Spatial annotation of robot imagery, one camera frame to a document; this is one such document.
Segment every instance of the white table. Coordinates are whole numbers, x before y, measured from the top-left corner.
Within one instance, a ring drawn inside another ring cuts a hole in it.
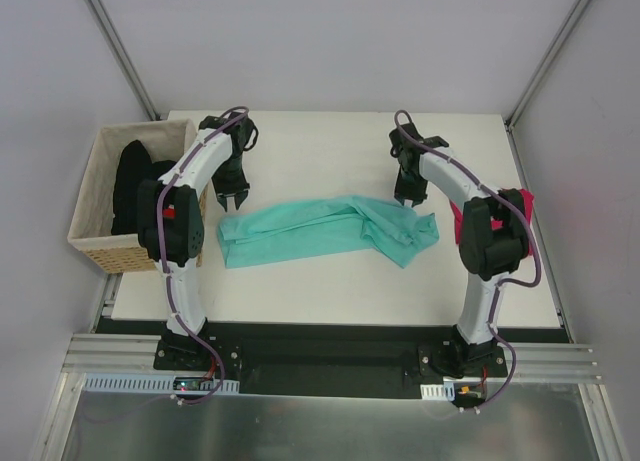
[[[191,118],[197,125],[209,114],[214,113],[172,111],[169,119]],[[398,163],[389,155],[392,114],[251,112],[251,118],[260,138],[244,157],[251,190],[240,213],[344,194],[393,199]],[[500,116],[415,114],[413,118],[423,136],[442,136],[481,179],[504,187],[521,186]],[[365,250],[228,270],[215,234],[224,211],[210,196],[199,269],[207,317],[269,323],[455,324],[467,273],[454,242],[448,200],[433,185],[428,194],[416,209],[419,214],[436,213],[440,241],[405,269]],[[533,278],[531,258],[516,274]],[[158,273],[123,276],[113,319],[165,320],[167,315]],[[534,289],[506,289],[499,325],[559,326],[546,274]]]

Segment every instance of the red cloth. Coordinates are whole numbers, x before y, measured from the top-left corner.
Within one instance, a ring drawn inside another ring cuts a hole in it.
[[[524,198],[524,215],[527,218],[527,221],[529,222],[529,224],[531,224],[531,216],[533,215],[534,196],[526,189],[521,189],[520,192],[522,193],[522,197]],[[455,217],[454,223],[455,223],[455,233],[456,233],[456,244],[460,244],[460,236],[462,234],[462,213],[456,207],[455,204],[451,202],[449,204],[451,204],[451,210],[453,211],[453,215]],[[492,229],[496,230],[500,227],[502,227],[502,221],[495,221],[495,220],[491,221]],[[529,256],[531,256],[531,254],[532,254],[531,247],[529,247]]]

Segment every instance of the white vent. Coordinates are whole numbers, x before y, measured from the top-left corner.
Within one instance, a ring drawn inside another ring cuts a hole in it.
[[[144,394],[185,394],[174,391],[175,376],[143,375],[143,374],[87,374],[84,390],[100,393],[144,393]],[[202,391],[189,391],[188,394],[204,395],[217,383],[216,380],[201,384]],[[215,395],[238,394],[240,383],[225,380]]]
[[[453,401],[456,397],[453,383],[422,384],[420,394],[425,401]]]

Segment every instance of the cable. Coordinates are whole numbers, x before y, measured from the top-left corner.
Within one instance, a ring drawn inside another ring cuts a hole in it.
[[[469,180],[473,184],[475,184],[478,189],[480,189],[481,191],[484,191],[489,196],[491,196],[493,199],[495,199],[500,204],[505,206],[509,211],[511,211],[518,218],[520,223],[522,223],[522,226],[524,227],[525,232],[527,233],[527,239],[529,240],[529,246],[531,246],[531,251],[533,253],[533,262],[534,262],[534,265],[535,265],[535,276],[534,276],[533,281],[523,281],[521,279],[516,279],[516,278],[503,278],[503,279],[501,279],[500,281],[498,281],[496,283],[496,289],[495,289],[495,291],[493,293],[493,299],[491,301],[491,309],[489,311],[489,319],[487,320],[487,324],[489,326],[489,331],[491,332],[491,335],[500,344],[504,345],[511,352],[511,368],[509,369],[509,374],[507,375],[507,378],[505,379],[505,382],[503,383],[503,385],[493,395],[491,395],[491,397],[489,397],[483,403],[483,406],[484,406],[487,403],[490,403],[493,400],[495,400],[498,396],[500,396],[504,392],[504,390],[509,386],[509,384],[511,384],[511,380],[513,379],[513,376],[515,375],[515,371],[516,371],[516,350],[514,349],[513,346],[511,346],[511,344],[509,344],[507,341],[505,341],[498,334],[498,331],[497,331],[497,329],[495,327],[496,326],[495,316],[496,316],[496,311],[497,311],[497,308],[498,308],[498,300],[500,299],[500,290],[501,290],[502,286],[507,284],[507,283],[516,284],[518,286],[524,286],[526,288],[533,288],[533,287],[537,286],[538,284],[540,284],[540,280],[542,279],[542,267],[541,267],[541,262],[540,262],[540,252],[538,251],[538,245],[536,244],[536,241],[535,241],[535,239],[533,237],[533,232],[531,231],[531,227],[529,226],[529,222],[525,218],[524,214],[518,208],[516,208],[513,204],[511,204],[506,199],[502,198],[500,195],[498,195],[498,193],[494,192],[493,190],[489,189],[484,184],[482,184],[482,182],[480,182],[480,179],[478,179],[478,177],[475,174],[473,174],[473,172],[469,168],[467,168],[464,164],[462,164],[457,159],[452,158],[451,156],[448,156],[448,155],[444,154],[443,152],[438,151],[437,149],[434,149],[434,148],[432,148],[430,146],[426,146],[426,145],[422,144],[420,141],[418,141],[417,139],[414,139],[409,133],[406,132],[406,130],[400,124],[400,116],[401,115],[405,116],[410,123],[413,123],[413,119],[411,118],[411,115],[406,110],[400,109],[400,110],[396,111],[396,113],[393,116],[393,120],[394,120],[396,128],[398,129],[400,134],[402,134],[402,136],[407,141],[411,142],[411,144],[415,145],[421,151],[424,151],[424,152],[429,153],[429,154],[433,154],[434,156],[437,156],[437,157],[439,157],[441,159],[444,159],[448,163],[453,164],[456,168],[458,168],[460,171],[462,171],[462,173],[465,176],[467,176],[467,178],[469,178]]]
[[[195,158],[195,156],[198,154],[198,152],[200,152],[200,150],[209,141],[211,141],[216,136],[222,134],[225,129],[228,129],[231,126],[239,123],[240,121],[242,121],[244,118],[246,118],[249,115],[249,108],[247,108],[245,106],[237,106],[237,107],[234,107],[234,108],[226,110],[220,117],[224,118],[224,117],[228,116],[229,114],[234,113],[234,112],[238,112],[238,111],[240,111],[238,116],[234,117],[233,119],[231,119],[231,120],[227,121],[226,123],[224,123],[219,128],[215,129],[211,134],[209,134],[207,137],[204,138],[202,143],[199,143],[189,153],[189,155],[185,158],[185,160],[178,167],[178,173],[173,175],[171,180],[169,180],[167,185],[160,192],[160,196],[158,196],[158,202],[156,204],[156,222],[157,222],[157,225],[158,225],[158,240],[159,240],[159,245],[160,245],[160,261],[161,261],[161,265],[162,265],[162,272],[166,275],[165,287],[166,287],[166,290],[167,290],[167,300],[169,302],[169,307],[171,309],[171,316],[175,317],[176,322],[178,323],[178,325],[194,341],[196,341],[203,348],[205,348],[207,351],[209,351],[209,353],[211,354],[213,359],[215,359],[215,362],[217,363],[217,365],[220,367],[220,380],[216,383],[216,385],[207,394],[205,394],[204,396],[202,396],[201,398],[198,398],[198,399],[180,399],[180,401],[178,401],[178,404],[189,404],[189,405],[200,404],[200,403],[204,402],[205,400],[207,400],[208,398],[210,398],[211,396],[213,396],[213,394],[216,391],[218,391],[222,387],[222,384],[224,383],[225,369],[224,369],[224,364],[222,363],[222,359],[220,358],[220,355],[218,354],[218,352],[215,349],[213,349],[213,347],[211,345],[209,345],[209,343],[207,343],[206,341],[201,339],[196,333],[194,333],[191,329],[189,329],[189,327],[183,321],[182,317],[180,316],[180,313],[178,312],[178,310],[176,308],[176,304],[175,304],[175,301],[173,299],[173,292],[172,292],[172,289],[171,289],[171,279],[172,279],[171,278],[171,270],[169,269],[169,265],[167,263],[167,246],[165,244],[164,217],[162,215],[162,209],[163,209],[164,200],[165,200],[167,194],[169,193],[171,188],[176,184],[178,179],[180,179],[180,176],[182,175],[184,170],[187,168],[187,166],[191,163],[191,161]]]

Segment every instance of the folded cloth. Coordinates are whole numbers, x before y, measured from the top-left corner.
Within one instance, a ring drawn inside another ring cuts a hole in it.
[[[396,202],[342,196],[280,204],[220,221],[227,268],[375,248],[400,267],[438,241],[435,215]]]

